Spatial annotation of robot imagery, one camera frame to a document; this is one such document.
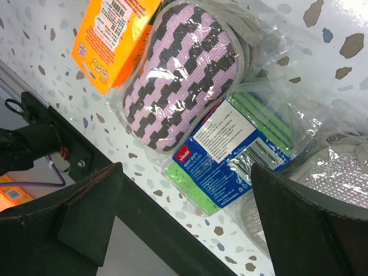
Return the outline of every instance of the brand logo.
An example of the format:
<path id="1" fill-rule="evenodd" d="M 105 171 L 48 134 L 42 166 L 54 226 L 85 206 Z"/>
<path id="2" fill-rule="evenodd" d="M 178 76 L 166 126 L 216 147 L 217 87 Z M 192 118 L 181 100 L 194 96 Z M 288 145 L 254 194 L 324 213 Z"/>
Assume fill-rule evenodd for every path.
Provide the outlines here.
<path id="1" fill-rule="evenodd" d="M 100 75 L 102 75 L 105 79 L 109 79 L 108 73 L 109 70 L 107 70 L 104 66 L 102 66 L 97 59 L 94 59 L 91 63 L 91 69 L 96 70 L 99 72 Z"/>
<path id="2" fill-rule="evenodd" d="M 188 148 L 187 145 L 184 145 L 178 153 L 175 155 L 175 157 L 180 161 L 180 163 L 184 163 L 186 159 L 190 157 L 191 151 Z"/>

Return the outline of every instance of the orange cardboard box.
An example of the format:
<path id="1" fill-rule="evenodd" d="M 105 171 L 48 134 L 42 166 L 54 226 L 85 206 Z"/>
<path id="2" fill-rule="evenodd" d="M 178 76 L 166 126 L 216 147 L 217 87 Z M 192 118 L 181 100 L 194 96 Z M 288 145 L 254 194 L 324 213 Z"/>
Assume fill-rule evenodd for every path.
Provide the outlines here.
<path id="1" fill-rule="evenodd" d="M 102 95 L 133 73 L 161 0 L 91 0 L 72 56 Z"/>
<path id="2" fill-rule="evenodd" d="M 0 183 L 10 183 L 13 180 L 7 175 L 0 176 Z M 19 187 L 0 188 L 0 212 L 16 205 L 26 203 L 33 198 Z"/>

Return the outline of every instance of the speckled tabletop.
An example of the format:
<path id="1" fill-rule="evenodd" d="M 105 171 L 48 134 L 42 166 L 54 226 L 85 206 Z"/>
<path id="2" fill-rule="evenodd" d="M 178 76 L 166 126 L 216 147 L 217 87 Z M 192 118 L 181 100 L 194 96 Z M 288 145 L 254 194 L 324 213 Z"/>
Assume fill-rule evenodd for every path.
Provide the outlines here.
<path id="1" fill-rule="evenodd" d="M 350 102 L 366 93 L 365 0 L 268 1 L 312 37 L 300 54 L 278 63 L 296 87 L 313 83 L 317 91 L 328 90 Z M 201 218 L 182 211 L 185 198 L 159 167 L 148 165 L 142 146 L 79 70 L 70 51 L 86 7 L 86 0 L 1 1 L 0 59 L 108 158 L 123 162 L 137 185 L 236 274 L 273 275 L 271 262 L 224 212 Z"/>

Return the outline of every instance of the screw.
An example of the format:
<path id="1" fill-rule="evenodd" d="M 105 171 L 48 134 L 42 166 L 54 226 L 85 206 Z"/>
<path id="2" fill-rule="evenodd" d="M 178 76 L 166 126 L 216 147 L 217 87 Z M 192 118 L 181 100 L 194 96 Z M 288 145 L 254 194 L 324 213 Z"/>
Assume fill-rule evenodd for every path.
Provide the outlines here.
<path id="1" fill-rule="evenodd" d="M 86 163 L 83 160 L 80 160 L 78 162 L 78 167 L 80 167 L 80 168 L 86 167 Z"/>

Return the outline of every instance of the white label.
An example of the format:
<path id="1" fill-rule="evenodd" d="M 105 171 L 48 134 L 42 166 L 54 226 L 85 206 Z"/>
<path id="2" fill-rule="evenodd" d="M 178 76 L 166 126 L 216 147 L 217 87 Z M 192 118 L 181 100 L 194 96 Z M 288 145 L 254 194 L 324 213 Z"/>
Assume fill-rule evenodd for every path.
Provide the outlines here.
<path id="1" fill-rule="evenodd" d="M 193 138 L 220 163 L 255 130 L 242 114 L 224 101 Z"/>
<path id="2" fill-rule="evenodd" d="M 122 0 L 103 0 L 93 31 L 114 52 L 133 10 Z"/>
<path id="3" fill-rule="evenodd" d="M 262 240 L 264 240 L 265 242 L 267 242 L 266 241 L 266 236 L 265 236 L 265 232 L 262 230 L 262 231 L 259 231 L 258 233 L 257 233 L 257 235 L 262 239 Z"/>

